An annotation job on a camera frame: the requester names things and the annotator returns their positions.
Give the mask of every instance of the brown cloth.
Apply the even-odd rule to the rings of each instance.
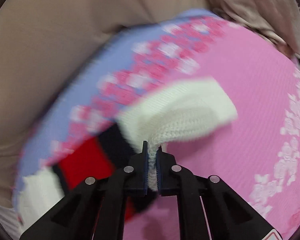
[[[121,26],[157,23],[205,0],[6,0],[0,9],[0,205],[11,206],[27,131]]]
[[[223,18],[228,16],[276,44],[287,43],[300,55],[300,11],[296,0],[208,1],[212,11]]]

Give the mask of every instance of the red fabric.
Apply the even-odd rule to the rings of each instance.
[[[103,152],[97,138],[85,141],[77,150],[59,162],[59,168],[69,187],[75,188],[87,177],[104,179],[115,171],[114,165]],[[125,220],[135,214],[132,201],[128,198]]]

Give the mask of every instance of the pink surface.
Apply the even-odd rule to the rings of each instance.
[[[300,225],[300,72],[252,32],[234,24],[223,31],[208,53],[194,55],[192,77],[215,78],[238,120],[207,138],[170,143],[168,152],[195,175],[219,175],[288,239]],[[178,230],[175,199],[159,198],[126,224],[124,239],[176,240]]]

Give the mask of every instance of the white label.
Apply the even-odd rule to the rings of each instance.
[[[266,235],[262,240],[282,240],[277,230],[272,229],[269,234]]]

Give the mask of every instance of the silver pin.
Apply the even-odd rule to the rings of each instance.
[[[130,173],[130,172],[133,172],[134,168],[132,166],[125,166],[125,168],[123,170],[126,173]]]
[[[94,177],[88,177],[84,182],[88,185],[92,185],[93,183],[96,182],[96,179]]]
[[[220,178],[216,175],[212,175],[210,177],[210,181],[213,182],[213,183],[218,183],[220,181]]]
[[[173,165],[172,167],[171,167],[171,169],[173,170],[173,171],[175,171],[175,172],[179,172],[179,171],[181,171],[181,166],[179,166],[179,165]]]

